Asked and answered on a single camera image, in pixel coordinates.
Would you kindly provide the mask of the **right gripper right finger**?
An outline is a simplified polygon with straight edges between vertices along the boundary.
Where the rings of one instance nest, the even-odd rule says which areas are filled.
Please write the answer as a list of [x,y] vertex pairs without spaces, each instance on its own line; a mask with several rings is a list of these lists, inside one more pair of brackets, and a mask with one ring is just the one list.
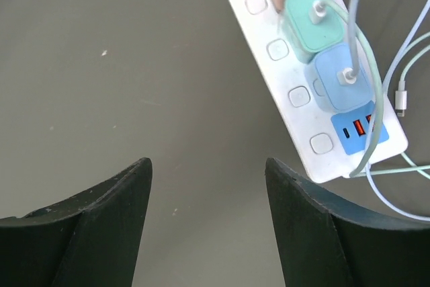
[[286,286],[428,286],[429,225],[350,202],[268,158],[265,180]]

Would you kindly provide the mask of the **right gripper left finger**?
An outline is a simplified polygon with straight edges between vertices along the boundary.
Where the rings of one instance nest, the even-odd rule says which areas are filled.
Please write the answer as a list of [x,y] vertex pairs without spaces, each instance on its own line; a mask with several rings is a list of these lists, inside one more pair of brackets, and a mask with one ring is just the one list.
[[141,158],[66,200],[1,219],[2,286],[131,286],[153,178]]

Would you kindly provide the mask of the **white power strip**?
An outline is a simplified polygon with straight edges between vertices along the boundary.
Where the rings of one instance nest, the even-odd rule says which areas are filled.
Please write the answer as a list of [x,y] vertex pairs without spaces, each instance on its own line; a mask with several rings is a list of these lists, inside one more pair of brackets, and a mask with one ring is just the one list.
[[368,128],[374,103],[345,114],[322,110],[323,87],[311,66],[297,59],[269,0],[229,2],[308,178],[315,183],[348,178],[366,143],[353,122]]

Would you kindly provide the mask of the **light blue charger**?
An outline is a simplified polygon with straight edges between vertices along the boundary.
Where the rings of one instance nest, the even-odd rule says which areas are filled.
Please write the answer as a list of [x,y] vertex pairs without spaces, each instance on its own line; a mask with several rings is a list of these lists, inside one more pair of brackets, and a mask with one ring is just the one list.
[[372,100],[374,90],[363,66],[359,66],[355,81],[348,83],[344,74],[351,69],[349,45],[345,42],[323,50],[306,65],[304,74],[321,110],[346,113]]

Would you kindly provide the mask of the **mint green charger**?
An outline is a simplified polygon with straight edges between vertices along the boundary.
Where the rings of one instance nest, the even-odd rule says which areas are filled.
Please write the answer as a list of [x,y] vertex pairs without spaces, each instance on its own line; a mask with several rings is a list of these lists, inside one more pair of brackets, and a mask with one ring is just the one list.
[[343,22],[323,1],[284,0],[282,30],[301,63],[343,41]]

